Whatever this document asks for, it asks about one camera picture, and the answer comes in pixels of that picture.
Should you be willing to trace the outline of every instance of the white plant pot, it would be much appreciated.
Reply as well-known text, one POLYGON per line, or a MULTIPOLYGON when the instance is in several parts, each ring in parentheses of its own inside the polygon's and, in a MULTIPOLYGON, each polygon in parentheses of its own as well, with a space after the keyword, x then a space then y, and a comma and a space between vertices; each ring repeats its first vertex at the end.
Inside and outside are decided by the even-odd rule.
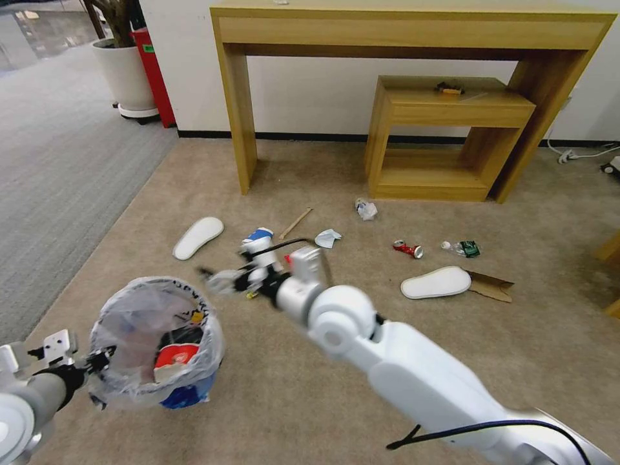
POLYGON ((138 48, 114 48, 112 39, 92 44, 92 49, 103 69, 118 110, 130 118, 146 118, 157 115, 153 93, 142 66, 138 48))

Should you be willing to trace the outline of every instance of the red soda can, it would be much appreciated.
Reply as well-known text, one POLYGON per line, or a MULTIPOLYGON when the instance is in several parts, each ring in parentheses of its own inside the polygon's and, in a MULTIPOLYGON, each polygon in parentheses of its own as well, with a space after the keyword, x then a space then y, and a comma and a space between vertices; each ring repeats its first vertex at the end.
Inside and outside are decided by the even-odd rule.
POLYGON ((422 258, 424 256, 424 249, 421 245, 414 245, 413 247, 410 247, 404 240, 394 241, 392 247, 394 247, 394 250, 406 253, 414 258, 422 258))

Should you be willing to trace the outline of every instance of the trash bin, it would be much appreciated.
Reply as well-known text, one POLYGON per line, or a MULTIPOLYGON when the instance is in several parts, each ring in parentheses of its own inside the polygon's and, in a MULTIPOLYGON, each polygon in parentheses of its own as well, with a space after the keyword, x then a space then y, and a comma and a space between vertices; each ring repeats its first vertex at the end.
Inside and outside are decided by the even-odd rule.
POLYGON ((160 112, 161 124, 165 128, 169 128, 170 126, 176 124, 176 120, 174 119, 174 112, 172 111, 172 105, 170 104, 170 97, 168 97, 166 84, 163 82, 160 65, 157 62, 157 57, 155 56, 153 42, 150 40, 149 31, 147 28, 141 28, 133 31, 131 34, 136 41, 136 45, 138 46, 138 52, 140 53, 140 58, 142 59, 144 71, 147 73, 150 89, 153 92, 155 104, 160 112))
POLYGON ((89 380, 91 399, 103 408, 206 402, 224 353, 209 302, 167 276, 133 280, 106 302, 90 350, 110 346, 116 350, 109 367, 89 380))

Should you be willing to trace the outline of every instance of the potted plant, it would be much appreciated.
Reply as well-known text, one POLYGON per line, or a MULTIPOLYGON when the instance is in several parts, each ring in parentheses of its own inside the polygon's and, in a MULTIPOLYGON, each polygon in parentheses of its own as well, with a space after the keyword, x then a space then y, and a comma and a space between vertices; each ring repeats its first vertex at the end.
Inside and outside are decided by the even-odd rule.
POLYGON ((118 110, 127 118, 148 118, 158 114, 138 48, 131 35, 131 17, 138 0, 90 0, 101 10, 112 30, 112 39, 92 44, 118 110))

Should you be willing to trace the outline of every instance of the cardboard piece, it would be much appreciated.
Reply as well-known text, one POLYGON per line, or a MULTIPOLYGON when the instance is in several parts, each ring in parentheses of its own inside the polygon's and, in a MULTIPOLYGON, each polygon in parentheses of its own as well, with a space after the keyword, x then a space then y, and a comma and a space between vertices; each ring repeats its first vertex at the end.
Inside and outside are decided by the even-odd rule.
POLYGON ((474 271, 465 270, 471 276, 470 291, 485 297, 490 297, 501 302, 512 302, 512 297, 508 294, 508 289, 514 283, 488 276, 486 274, 476 273, 474 271))

